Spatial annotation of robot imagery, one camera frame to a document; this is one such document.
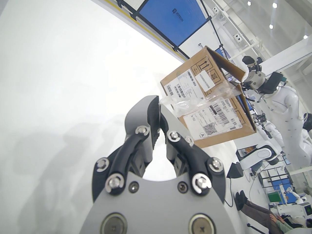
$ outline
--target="gray metal plate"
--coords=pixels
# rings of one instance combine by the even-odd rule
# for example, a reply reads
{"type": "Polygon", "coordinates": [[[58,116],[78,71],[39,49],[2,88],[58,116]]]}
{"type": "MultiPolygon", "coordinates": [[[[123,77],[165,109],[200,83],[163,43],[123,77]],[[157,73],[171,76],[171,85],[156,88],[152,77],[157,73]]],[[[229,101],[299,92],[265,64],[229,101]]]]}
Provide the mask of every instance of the gray metal plate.
{"type": "Polygon", "coordinates": [[[216,233],[234,233],[231,220],[216,192],[211,189],[207,196],[194,195],[187,174],[169,181],[152,182],[129,173],[127,186],[121,195],[111,196],[105,190],[101,192],[80,233],[99,234],[102,221],[111,213],[124,215],[128,223],[127,234],[187,234],[189,222],[195,214],[209,216],[216,233]],[[139,183],[135,194],[128,191],[132,181],[139,183]],[[177,189],[180,181],[188,184],[189,190],[185,194],[177,189]]]}

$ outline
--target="qr code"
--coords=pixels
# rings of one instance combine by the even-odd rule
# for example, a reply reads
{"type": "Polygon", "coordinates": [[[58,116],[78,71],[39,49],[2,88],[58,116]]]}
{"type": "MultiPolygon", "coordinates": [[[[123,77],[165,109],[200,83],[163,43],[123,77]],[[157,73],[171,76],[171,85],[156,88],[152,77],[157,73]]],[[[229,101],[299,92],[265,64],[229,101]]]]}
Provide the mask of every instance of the qr code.
{"type": "Polygon", "coordinates": [[[208,124],[206,126],[203,126],[203,128],[204,128],[204,131],[206,132],[206,134],[208,136],[210,136],[210,135],[212,135],[214,133],[217,133],[217,130],[215,129],[214,123],[210,123],[210,124],[208,124]]]}

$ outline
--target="clear packing tape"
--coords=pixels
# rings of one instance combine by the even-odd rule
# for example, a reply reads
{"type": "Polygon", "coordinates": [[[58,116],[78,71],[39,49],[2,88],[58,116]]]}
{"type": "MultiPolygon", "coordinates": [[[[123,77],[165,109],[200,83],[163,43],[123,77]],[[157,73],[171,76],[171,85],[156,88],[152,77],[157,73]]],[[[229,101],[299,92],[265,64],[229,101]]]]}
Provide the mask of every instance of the clear packing tape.
{"type": "Polygon", "coordinates": [[[239,96],[242,92],[233,84],[223,81],[214,91],[204,98],[166,96],[159,101],[163,105],[172,105],[176,117],[188,115],[224,100],[239,96]]]}

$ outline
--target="white label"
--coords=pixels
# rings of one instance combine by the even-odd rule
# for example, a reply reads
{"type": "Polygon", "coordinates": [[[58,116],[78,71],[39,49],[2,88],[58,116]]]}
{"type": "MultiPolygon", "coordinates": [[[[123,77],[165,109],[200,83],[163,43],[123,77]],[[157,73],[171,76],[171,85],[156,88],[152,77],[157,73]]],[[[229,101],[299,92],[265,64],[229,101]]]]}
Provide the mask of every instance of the white label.
{"type": "Polygon", "coordinates": [[[188,69],[166,86],[167,94],[178,98],[204,98],[192,71],[188,69]]]}
{"type": "Polygon", "coordinates": [[[209,77],[208,73],[205,70],[199,73],[195,78],[197,79],[198,83],[205,92],[207,92],[209,89],[215,86],[214,82],[212,81],[212,79],[209,77]]]}
{"type": "Polygon", "coordinates": [[[194,140],[200,140],[242,128],[237,114],[227,99],[183,117],[194,140]]]}

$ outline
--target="yellow stripe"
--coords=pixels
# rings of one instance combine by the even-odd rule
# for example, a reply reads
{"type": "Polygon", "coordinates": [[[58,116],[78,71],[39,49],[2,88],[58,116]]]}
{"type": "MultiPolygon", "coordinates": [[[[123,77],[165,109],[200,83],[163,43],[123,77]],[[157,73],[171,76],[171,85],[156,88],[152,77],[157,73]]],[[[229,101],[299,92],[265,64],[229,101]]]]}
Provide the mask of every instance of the yellow stripe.
{"type": "MultiPolygon", "coordinates": [[[[107,2],[109,5],[113,6],[115,9],[117,9],[118,11],[120,11],[122,14],[124,14],[126,17],[128,17],[129,19],[131,19],[133,22],[135,22],[136,24],[138,24],[142,29],[144,29],[146,32],[148,32],[150,35],[152,35],[154,38],[156,38],[159,42],[161,42],[163,45],[165,45],[166,47],[170,48],[171,50],[172,47],[167,45],[164,41],[162,41],[158,36],[156,36],[153,32],[151,32],[150,30],[148,30],[146,27],[144,27],[141,23],[137,22],[135,19],[133,19],[128,12],[123,11],[121,8],[119,8],[116,4],[112,3],[110,0],[104,0],[105,2],[107,2]]],[[[180,54],[178,54],[177,52],[175,52],[176,55],[178,55],[180,58],[182,58],[184,61],[186,61],[186,59],[181,56],[180,54]]]]}

